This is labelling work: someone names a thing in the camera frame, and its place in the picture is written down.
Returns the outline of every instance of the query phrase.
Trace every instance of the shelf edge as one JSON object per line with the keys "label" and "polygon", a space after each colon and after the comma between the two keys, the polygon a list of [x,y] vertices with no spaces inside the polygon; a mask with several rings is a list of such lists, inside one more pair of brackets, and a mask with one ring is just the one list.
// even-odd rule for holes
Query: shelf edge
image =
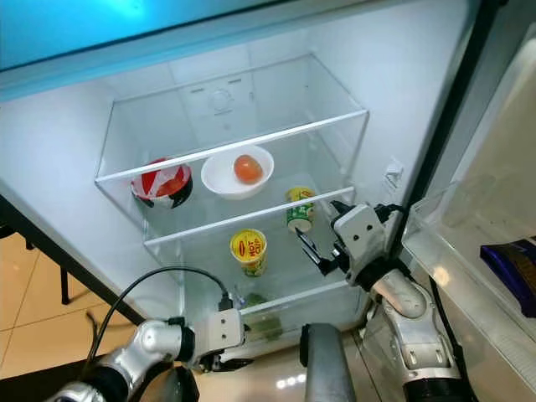
{"label": "shelf edge", "polygon": [[203,226],[198,226],[197,228],[183,230],[182,232],[168,234],[167,236],[157,237],[156,239],[146,240],[146,241],[143,242],[143,244],[146,247],[149,247],[151,245],[159,245],[161,243],[167,243],[169,241],[176,240],[176,239],[179,239],[179,238],[184,237],[184,236],[204,232],[205,230],[218,228],[220,226],[226,226],[228,224],[234,224],[236,222],[242,222],[244,220],[257,218],[257,217],[260,217],[260,216],[263,216],[263,215],[272,214],[272,213],[282,211],[282,210],[285,210],[285,209],[289,209],[289,208],[299,207],[300,205],[314,203],[316,201],[320,201],[320,200],[323,200],[325,198],[331,198],[331,197],[336,197],[338,195],[344,195],[346,193],[351,193],[354,190],[355,190],[355,188],[353,186],[341,188],[339,190],[335,190],[335,191],[331,191],[329,193],[316,195],[316,196],[310,197],[310,198],[305,198],[305,199],[302,199],[300,201],[295,201],[293,203],[276,205],[275,207],[271,207],[271,208],[267,208],[267,209],[261,209],[260,211],[251,212],[249,214],[239,215],[239,216],[235,216],[233,218],[228,218],[228,219],[220,220],[218,222],[213,222],[212,224],[206,224],[206,225],[203,225]]}
{"label": "shelf edge", "polygon": [[240,314],[242,316],[245,316],[247,314],[253,314],[255,312],[262,312],[263,310],[268,310],[273,307],[280,306],[282,304],[286,304],[288,302],[294,302],[296,300],[304,299],[309,296],[314,296],[320,293],[324,293],[326,291],[333,291],[335,289],[339,289],[341,287],[347,286],[348,283],[346,281],[338,281],[334,283],[330,283],[329,285],[319,286],[315,287],[309,291],[302,291],[300,293],[296,293],[294,295],[280,297],[279,299],[275,299],[272,301],[267,301],[266,303],[259,304],[257,306],[247,307],[240,310]]}
{"label": "shelf edge", "polygon": [[302,134],[303,132],[316,130],[318,128],[325,127],[325,126],[331,126],[340,121],[353,119],[354,117],[358,117],[358,116],[363,116],[367,114],[368,112],[369,111],[367,111],[366,109],[353,111],[344,115],[330,117],[328,119],[324,119],[320,121],[314,121],[313,123],[307,123],[302,126],[297,126],[297,127],[287,128],[285,130],[281,130],[277,132],[272,132],[270,134],[265,134],[264,136],[249,138],[246,140],[233,142],[231,144],[226,144],[220,147],[207,149],[205,151],[190,153],[182,157],[174,157],[174,158],[170,158],[168,160],[162,161],[162,162],[152,163],[150,165],[135,167],[133,169],[125,170],[122,172],[108,174],[100,178],[95,178],[95,182],[103,183],[103,182],[107,182],[111,180],[117,180],[119,178],[131,178],[139,174],[154,172],[156,170],[160,170],[164,168],[171,168],[173,166],[177,166],[182,163],[193,162],[199,159],[205,159],[206,157],[211,157],[212,155],[215,155],[216,153],[230,151],[230,150],[243,147],[246,145],[258,145],[258,144],[262,144],[265,142],[279,140],[285,137],[292,137],[298,134]]}

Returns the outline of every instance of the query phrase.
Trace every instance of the white refrigerator wall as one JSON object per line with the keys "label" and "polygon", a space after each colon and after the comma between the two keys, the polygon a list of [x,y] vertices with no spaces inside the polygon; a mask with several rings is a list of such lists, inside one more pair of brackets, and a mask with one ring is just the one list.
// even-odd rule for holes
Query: white refrigerator wall
{"label": "white refrigerator wall", "polygon": [[[88,82],[0,105],[0,193],[119,292],[157,263],[139,229],[95,186],[111,99],[105,86]],[[130,300],[149,316],[180,308],[166,274],[141,284]]]}
{"label": "white refrigerator wall", "polygon": [[[473,12],[467,0],[387,2],[312,29],[314,53],[370,111],[353,170],[361,200],[404,200]],[[384,174],[392,162],[404,171],[388,192]]]}

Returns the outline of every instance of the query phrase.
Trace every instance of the chair leg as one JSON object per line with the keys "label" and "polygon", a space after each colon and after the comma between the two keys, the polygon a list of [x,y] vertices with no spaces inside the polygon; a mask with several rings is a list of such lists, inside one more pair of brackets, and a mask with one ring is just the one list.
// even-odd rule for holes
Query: chair leg
{"label": "chair leg", "polygon": [[59,275],[61,280],[61,304],[67,306],[70,303],[69,280],[67,278],[67,270],[63,266],[59,268]]}
{"label": "chair leg", "polygon": [[26,250],[33,250],[35,247],[28,240],[26,240]]}

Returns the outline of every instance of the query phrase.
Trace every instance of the white bowl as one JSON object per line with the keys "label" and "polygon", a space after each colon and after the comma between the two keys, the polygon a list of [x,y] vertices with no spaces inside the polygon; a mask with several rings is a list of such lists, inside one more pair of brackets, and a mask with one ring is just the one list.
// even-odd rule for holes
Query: white bowl
{"label": "white bowl", "polygon": [[[255,184],[242,183],[235,175],[235,160],[250,155],[262,167],[262,178]],[[245,199],[257,194],[274,172],[274,158],[265,149],[248,145],[221,152],[206,160],[201,169],[201,181],[213,193],[226,199]]]}

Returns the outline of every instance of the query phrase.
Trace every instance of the door shelf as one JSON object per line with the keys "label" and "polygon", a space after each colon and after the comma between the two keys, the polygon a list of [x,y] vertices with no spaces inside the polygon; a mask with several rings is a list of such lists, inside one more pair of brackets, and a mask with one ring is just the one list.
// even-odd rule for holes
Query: door shelf
{"label": "door shelf", "polygon": [[521,183],[474,178],[415,204],[403,244],[490,344],[536,390],[536,319],[480,258],[481,245],[534,236]]}

